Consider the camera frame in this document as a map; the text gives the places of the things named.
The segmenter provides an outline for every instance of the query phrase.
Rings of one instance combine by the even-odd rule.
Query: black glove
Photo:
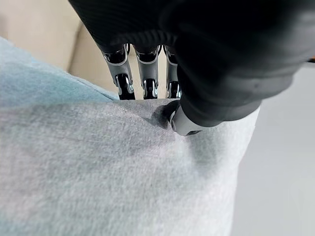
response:
[[[175,47],[186,116],[243,118],[315,53],[314,0],[69,0],[99,48]]]

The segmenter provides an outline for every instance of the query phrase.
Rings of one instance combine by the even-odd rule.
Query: light blue fabric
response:
[[[0,37],[1,108],[113,100],[119,100],[118,96],[57,67],[38,62]]]

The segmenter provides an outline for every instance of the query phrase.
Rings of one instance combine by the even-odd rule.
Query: silver metal part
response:
[[[172,63],[169,59],[170,52],[166,48],[166,98],[171,98],[171,82],[178,82],[177,77],[177,64]],[[180,90],[180,86],[178,85],[176,98],[181,98],[182,92]]]
[[[144,80],[143,81],[143,97],[148,97],[148,94],[150,91],[147,91],[147,80]],[[157,86],[155,85],[155,82],[153,80],[153,90],[152,90],[152,96],[154,98],[157,98],[158,97],[158,89],[157,89]]]
[[[156,57],[153,61],[145,62],[140,60],[139,54],[136,51],[139,74],[141,79],[141,86],[144,89],[144,81],[146,79],[153,79],[155,81],[156,89],[158,88],[158,47],[156,49]]]
[[[168,86],[166,84],[166,98],[172,98],[172,84],[173,83],[168,83]],[[177,84],[177,93],[176,93],[176,98],[181,98],[182,96],[182,91],[181,91],[181,87],[179,86],[179,83]]]
[[[110,74],[113,78],[113,82],[114,84],[116,85],[116,87],[118,87],[119,89],[119,95],[121,95],[122,93],[122,89],[118,83],[118,76],[119,74],[126,74],[127,75],[127,78],[128,78],[128,92],[129,93],[133,93],[134,90],[133,90],[133,80],[132,80],[132,75],[131,75],[131,69],[130,69],[130,65],[129,65],[129,60],[128,60],[128,54],[127,54],[127,49],[126,49],[126,45],[124,45],[124,53],[125,53],[125,59],[120,62],[120,63],[111,63],[107,56],[105,55],[104,52],[103,53],[103,56],[105,58],[105,61],[108,65],[108,68],[109,68],[109,71],[110,71]]]
[[[170,123],[172,125],[172,129],[182,136],[195,134],[207,128],[192,122],[185,115],[182,106],[179,106],[178,109],[171,114]]]
[[[131,84],[129,83],[129,79],[128,79],[127,76],[125,77],[125,79],[126,79],[126,85],[127,85],[128,93],[133,93],[133,92],[134,92],[133,85],[131,85]],[[116,86],[117,86],[118,89],[119,89],[118,94],[119,94],[119,95],[122,95],[122,94],[123,94],[123,91],[122,91],[121,85],[119,84],[118,75],[115,76],[114,84],[116,84]]]

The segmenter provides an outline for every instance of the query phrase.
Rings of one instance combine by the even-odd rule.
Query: robotic hand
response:
[[[285,90],[315,49],[314,0],[69,0],[101,49],[121,99],[134,99],[126,43],[144,98],[168,59],[170,122],[189,135],[241,119]]]

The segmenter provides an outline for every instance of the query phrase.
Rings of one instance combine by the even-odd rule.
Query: white floor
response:
[[[315,236],[315,65],[266,100],[239,170],[232,236]]]

